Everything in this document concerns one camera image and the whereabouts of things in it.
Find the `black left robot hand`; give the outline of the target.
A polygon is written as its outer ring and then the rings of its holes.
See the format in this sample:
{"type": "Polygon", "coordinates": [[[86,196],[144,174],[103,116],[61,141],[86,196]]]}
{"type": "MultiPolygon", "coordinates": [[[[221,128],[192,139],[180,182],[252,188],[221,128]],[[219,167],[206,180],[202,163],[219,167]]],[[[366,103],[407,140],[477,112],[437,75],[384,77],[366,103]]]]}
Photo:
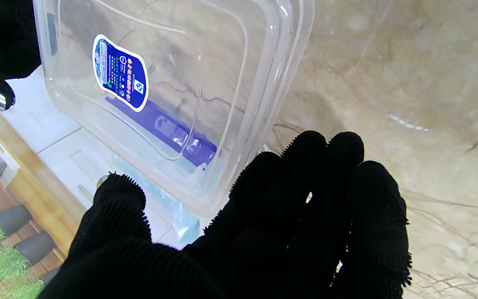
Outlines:
{"type": "Polygon", "coordinates": [[[358,134],[304,131],[239,174],[181,250],[153,242],[146,197],[108,174],[40,299],[400,299],[411,284],[407,207],[358,134]]]}

